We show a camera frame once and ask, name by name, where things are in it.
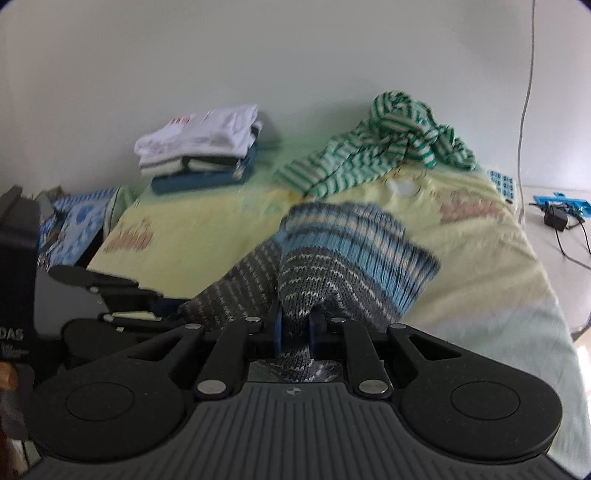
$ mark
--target knitted sock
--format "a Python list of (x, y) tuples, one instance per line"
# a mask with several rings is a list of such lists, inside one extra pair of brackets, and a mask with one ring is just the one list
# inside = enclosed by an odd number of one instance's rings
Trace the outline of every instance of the knitted sock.
[(327, 381), (335, 362), (314, 362), (307, 316), (321, 306), (384, 331), (410, 308), (439, 270), (426, 250), (377, 205), (305, 203), (280, 230), (222, 279), (179, 308), (181, 318), (208, 329), (237, 317), (264, 316), (273, 299), (284, 309), (282, 355), (265, 364), (285, 381)]

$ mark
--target yellow bedsheet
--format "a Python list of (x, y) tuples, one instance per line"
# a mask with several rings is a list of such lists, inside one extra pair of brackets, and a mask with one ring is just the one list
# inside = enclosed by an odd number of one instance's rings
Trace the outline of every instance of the yellow bedsheet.
[[(418, 192), (394, 193), (392, 182), (401, 181)], [(134, 278), (168, 297), (195, 296), (303, 201), (269, 183), (249, 184), (166, 203), (166, 197), (140, 201), (125, 211), (89, 268)], [(329, 199), (347, 200), (379, 204), (441, 261), (402, 321), (548, 382), (563, 404), (549, 454), (585, 476), (591, 435), (577, 356), (545, 271), (494, 187), (479, 176), (404, 165)]]
[[(398, 180), (419, 192), (393, 193), (388, 183)], [(413, 242), (441, 259), (441, 271), (408, 320), (474, 315), (550, 292), (511, 208), (481, 177), (402, 166), (329, 199), (346, 200), (379, 204), (403, 222)], [(272, 235), (301, 201), (284, 189), (240, 189), (172, 203), (140, 202), (124, 213), (89, 268), (135, 278), (169, 297), (193, 297)], [(454, 208), (460, 219), (450, 221)]]

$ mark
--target black box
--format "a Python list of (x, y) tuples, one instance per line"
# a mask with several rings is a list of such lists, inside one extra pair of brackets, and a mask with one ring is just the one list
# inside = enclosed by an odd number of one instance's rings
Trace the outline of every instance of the black box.
[(21, 192), (13, 187), (0, 196), (0, 361), (25, 360), (36, 337), (39, 206)]
[(559, 232), (563, 232), (569, 223), (569, 216), (553, 205), (548, 205), (544, 214), (544, 223), (556, 228)]

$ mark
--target stack of folded clothes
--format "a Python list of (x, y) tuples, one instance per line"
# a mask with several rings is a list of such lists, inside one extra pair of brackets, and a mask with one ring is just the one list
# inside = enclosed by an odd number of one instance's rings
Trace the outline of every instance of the stack of folded clothes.
[(252, 174), (258, 107), (244, 105), (172, 119), (135, 143), (139, 169), (156, 193), (244, 183)]

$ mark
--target black power adapter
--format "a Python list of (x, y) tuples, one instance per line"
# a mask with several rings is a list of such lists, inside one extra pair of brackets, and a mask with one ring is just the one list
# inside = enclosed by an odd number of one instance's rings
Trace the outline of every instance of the black power adapter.
[(559, 232), (564, 232), (569, 223), (569, 216), (561, 209), (548, 205), (544, 214), (544, 223)]

